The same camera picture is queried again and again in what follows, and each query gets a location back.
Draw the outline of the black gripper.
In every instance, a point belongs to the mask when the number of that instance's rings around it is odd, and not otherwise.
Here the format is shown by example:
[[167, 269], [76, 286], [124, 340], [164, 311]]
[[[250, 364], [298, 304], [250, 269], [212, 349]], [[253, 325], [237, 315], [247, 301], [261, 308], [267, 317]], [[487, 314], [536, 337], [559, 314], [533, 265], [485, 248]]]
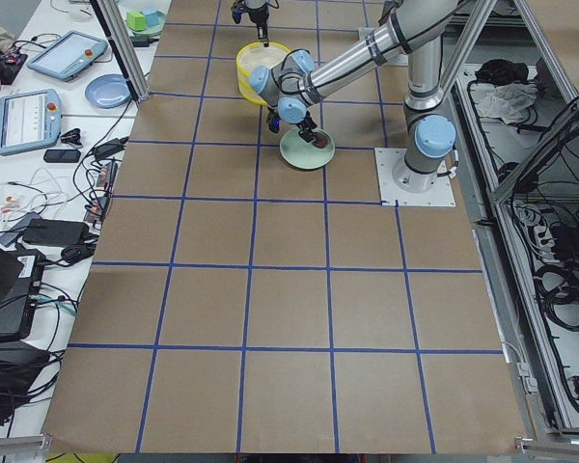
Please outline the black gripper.
[[308, 110], [290, 110], [281, 113], [278, 109], [268, 107], [266, 117], [268, 130], [272, 133], [278, 133], [281, 121], [297, 126], [298, 135], [305, 143], [312, 144], [316, 139], [315, 129], [317, 125]]
[[231, 15], [235, 24], [240, 24], [242, 17], [248, 15], [257, 28], [259, 40], [264, 47], [270, 46], [268, 40], [269, 7], [265, 0], [236, 0], [231, 6]]

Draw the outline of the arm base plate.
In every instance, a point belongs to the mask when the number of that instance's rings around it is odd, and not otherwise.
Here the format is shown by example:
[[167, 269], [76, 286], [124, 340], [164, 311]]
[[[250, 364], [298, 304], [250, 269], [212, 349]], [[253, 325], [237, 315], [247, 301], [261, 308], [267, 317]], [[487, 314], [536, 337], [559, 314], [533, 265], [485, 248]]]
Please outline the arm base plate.
[[417, 174], [405, 164], [406, 149], [375, 148], [380, 203], [400, 207], [456, 207], [446, 161], [436, 172]]

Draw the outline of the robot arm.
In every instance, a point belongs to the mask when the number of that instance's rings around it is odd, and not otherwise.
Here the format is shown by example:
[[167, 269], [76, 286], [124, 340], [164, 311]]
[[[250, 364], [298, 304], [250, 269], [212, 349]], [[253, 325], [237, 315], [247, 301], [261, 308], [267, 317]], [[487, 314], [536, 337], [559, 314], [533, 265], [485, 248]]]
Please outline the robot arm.
[[490, 1], [475, 2], [454, 54], [445, 63], [441, 36], [464, 5], [459, 1], [395, 1], [377, 28], [320, 67], [307, 50], [295, 49], [273, 68], [254, 68], [249, 85], [267, 104], [269, 129], [277, 132], [280, 123], [292, 127], [280, 143], [285, 160], [302, 170], [325, 166], [335, 147], [331, 136], [317, 128], [311, 107], [400, 54], [408, 58], [407, 128], [410, 134], [417, 133], [421, 120], [429, 119], [450, 92], [493, 9]]
[[248, 15], [257, 28], [258, 41], [264, 47], [270, 45], [268, 36], [269, 7], [265, 0], [236, 0], [231, 6], [231, 16], [235, 24], [240, 24], [242, 17]]

